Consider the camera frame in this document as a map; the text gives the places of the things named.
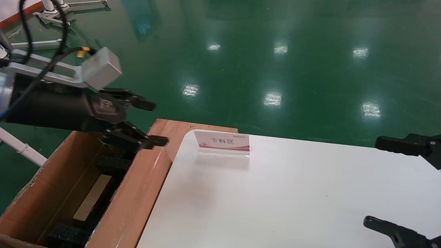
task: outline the white metal frame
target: white metal frame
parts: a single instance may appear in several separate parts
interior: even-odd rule
[[[69,11],[79,11],[79,10],[88,10],[88,9],[96,9],[96,8],[105,8],[107,7],[107,0],[96,0],[96,1],[87,1],[87,2],[78,2],[78,3],[62,3],[62,0],[59,0],[61,2],[61,6],[63,7],[63,11],[69,12]],[[52,2],[49,0],[43,0],[43,3],[45,4],[46,10],[44,12],[34,12],[33,15],[40,21],[44,22],[45,24],[53,23],[57,26],[62,26],[63,22],[60,20],[55,19],[56,17],[59,17],[60,14],[55,9],[47,9],[48,5],[52,5]]]
[[[30,147],[26,143],[21,142],[3,128],[0,128],[0,142],[4,142],[5,144],[14,148],[18,154],[23,155],[40,167],[42,167],[47,161],[47,158],[39,154],[34,148]]]

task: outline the box flap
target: box flap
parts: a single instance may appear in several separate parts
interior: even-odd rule
[[[92,134],[72,132],[0,217],[0,234],[35,243],[102,146]]]

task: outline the robotic arm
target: robotic arm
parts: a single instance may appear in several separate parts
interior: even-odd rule
[[[0,42],[5,44],[7,40],[0,38]],[[24,51],[14,50],[11,59],[25,54]],[[7,63],[6,73],[0,72],[0,115],[17,101],[40,74],[41,69],[35,66],[46,66],[50,59],[32,54],[27,64],[13,61]],[[147,136],[126,121],[128,108],[153,111],[156,105],[127,89],[106,88],[122,75],[118,57],[108,48],[100,49],[80,66],[59,62],[54,70],[63,73],[46,73],[41,84],[4,121],[81,132],[102,132],[103,142],[131,152],[167,144],[168,138]]]

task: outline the epoxy floor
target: epoxy floor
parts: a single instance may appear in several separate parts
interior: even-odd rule
[[[439,0],[108,4],[111,10],[69,15],[69,44],[107,46],[120,58],[124,75],[110,86],[158,105],[129,111],[142,130],[164,118],[366,147],[380,135],[441,133]],[[35,41],[61,36],[35,18],[28,23]],[[0,126],[45,156],[69,134]],[[37,167],[6,145],[0,157],[3,211]]]

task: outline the white pole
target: white pole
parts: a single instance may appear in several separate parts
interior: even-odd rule
[[[31,160],[38,166],[42,166],[47,158],[39,154],[36,150],[30,147],[14,137],[12,134],[6,132],[3,128],[0,128],[0,141],[5,142],[10,147],[17,150],[18,154],[25,156],[27,159]]]
[[[0,45],[0,59],[6,58],[6,56],[7,56],[6,50],[3,48],[3,46]]]

